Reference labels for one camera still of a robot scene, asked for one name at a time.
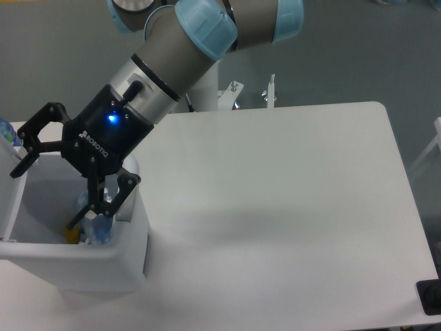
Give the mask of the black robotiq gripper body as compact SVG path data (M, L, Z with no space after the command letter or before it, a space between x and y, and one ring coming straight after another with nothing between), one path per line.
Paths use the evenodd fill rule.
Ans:
M143 86L132 83L117 99L106 85L80 114L63 125L61 156L82 177L96 169L99 181L117 173L123 160L153 130L154 124L129 109Z

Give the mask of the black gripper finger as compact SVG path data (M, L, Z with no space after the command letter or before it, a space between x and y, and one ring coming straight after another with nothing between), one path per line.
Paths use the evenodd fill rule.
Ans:
M73 229L85 217L93 219L102 214L106 218L112 218L120 210L125 200L141 182L141 178L137 174L128 172L125 168L120 168L116 174L119 191L111 202L105 201L103 197L105 175L99 174L97 158L90 157L87 168L88 202L69 221L66 230Z
M32 166L32 164L43 153L60 152L64 142L49 141L41 142L39 134L49 123L65 124L70 118L66 109L61 103L49 102L45 104L36 114L27 120L17 132L18 137L23 142L23 147L27 154L20 160L18 165L11 171L13 179L19 178Z

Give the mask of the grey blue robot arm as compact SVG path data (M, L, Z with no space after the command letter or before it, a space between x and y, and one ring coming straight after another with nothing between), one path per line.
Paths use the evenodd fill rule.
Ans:
M202 76L228 52L296 36L302 1L112 1L143 45L75 118L49 102L18 131L26 155L11 171L21 177L46 152L84 177L88 202L68 223L113 217L140 183L125 158Z

